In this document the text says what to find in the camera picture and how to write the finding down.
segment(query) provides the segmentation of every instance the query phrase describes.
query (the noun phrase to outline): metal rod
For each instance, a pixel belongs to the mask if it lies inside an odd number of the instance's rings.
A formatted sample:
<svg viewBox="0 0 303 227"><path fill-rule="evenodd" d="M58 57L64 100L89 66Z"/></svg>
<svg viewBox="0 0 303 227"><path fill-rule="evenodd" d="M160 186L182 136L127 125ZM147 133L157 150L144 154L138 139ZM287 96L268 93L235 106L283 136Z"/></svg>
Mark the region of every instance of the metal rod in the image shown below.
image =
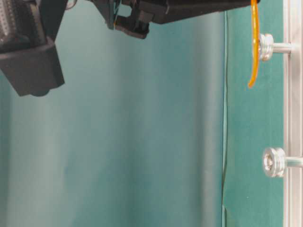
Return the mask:
<svg viewBox="0 0 303 227"><path fill-rule="evenodd" d="M285 161L287 167L303 167L302 157L286 157Z"/></svg>
<svg viewBox="0 0 303 227"><path fill-rule="evenodd" d="M286 43L274 43L273 44L274 53L291 53L292 45Z"/></svg>

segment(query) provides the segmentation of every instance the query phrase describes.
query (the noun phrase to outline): orange tube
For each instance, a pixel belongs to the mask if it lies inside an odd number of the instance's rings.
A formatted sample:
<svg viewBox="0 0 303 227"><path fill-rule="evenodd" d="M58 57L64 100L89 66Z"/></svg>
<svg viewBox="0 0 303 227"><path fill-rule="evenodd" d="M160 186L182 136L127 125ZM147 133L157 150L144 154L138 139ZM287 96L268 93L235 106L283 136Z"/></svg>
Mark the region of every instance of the orange tube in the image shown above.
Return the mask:
<svg viewBox="0 0 303 227"><path fill-rule="evenodd" d="M252 74L248 84L252 88L258 77L259 67L259 18L258 18L258 1L251 0L251 22L252 22L252 44L253 44L253 60L252 60Z"/></svg>

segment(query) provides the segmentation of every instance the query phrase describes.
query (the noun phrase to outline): teal wall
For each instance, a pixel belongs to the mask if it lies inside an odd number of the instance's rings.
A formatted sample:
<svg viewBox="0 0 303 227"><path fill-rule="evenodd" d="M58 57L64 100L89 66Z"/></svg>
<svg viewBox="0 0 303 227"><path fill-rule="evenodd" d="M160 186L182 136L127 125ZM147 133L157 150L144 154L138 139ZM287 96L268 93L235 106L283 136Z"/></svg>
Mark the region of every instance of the teal wall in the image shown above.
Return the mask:
<svg viewBox="0 0 303 227"><path fill-rule="evenodd" d="M260 31L283 41L283 0L259 4ZM227 154L223 190L227 227L282 227L283 180L262 169L267 147L283 147L283 56L261 62L253 89L250 9L227 13Z"/></svg>
<svg viewBox="0 0 303 227"><path fill-rule="evenodd" d="M223 19L142 41L68 11L64 86L20 98L0 78L0 225L221 226Z"/></svg>

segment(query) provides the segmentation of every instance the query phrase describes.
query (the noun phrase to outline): aluminum frame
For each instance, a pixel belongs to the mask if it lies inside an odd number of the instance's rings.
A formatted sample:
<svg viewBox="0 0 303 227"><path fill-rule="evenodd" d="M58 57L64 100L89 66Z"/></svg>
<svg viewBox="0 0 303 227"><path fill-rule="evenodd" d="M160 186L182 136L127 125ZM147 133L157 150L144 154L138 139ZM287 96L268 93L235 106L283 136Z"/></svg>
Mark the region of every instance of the aluminum frame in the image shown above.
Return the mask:
<svg viewBox="0 0 303 227"><path fill-rule="evenodd" d="M284 56L284 150L303 156L303 3L284 0L284 42L293 45ZM303 226L303 170L289 168L284 176L284 227Z"/></svg>

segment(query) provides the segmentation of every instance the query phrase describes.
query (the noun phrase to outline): metal knob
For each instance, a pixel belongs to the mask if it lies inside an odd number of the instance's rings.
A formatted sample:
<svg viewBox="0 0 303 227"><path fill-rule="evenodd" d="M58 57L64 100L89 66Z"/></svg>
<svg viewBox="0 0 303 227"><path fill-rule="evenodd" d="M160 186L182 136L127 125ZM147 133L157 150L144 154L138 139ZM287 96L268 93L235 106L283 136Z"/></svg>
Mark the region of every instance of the metal knob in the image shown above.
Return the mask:
<svg viewBox="0 0 303 227"><path fill-rule="evenodd" d="M303 157L286 157L282 148L267 148L263 153L263 170L269 177L283 177L290 167L303 167Z"/></svg>
<svg viewBox="0 0 303 227"><path fill-rule="evenodd" d="M271 34L260 34L259 37L259 54L262 61L268 61L273 56L273 53L292 52L292 45L286 43L275 43Z"/></svg>

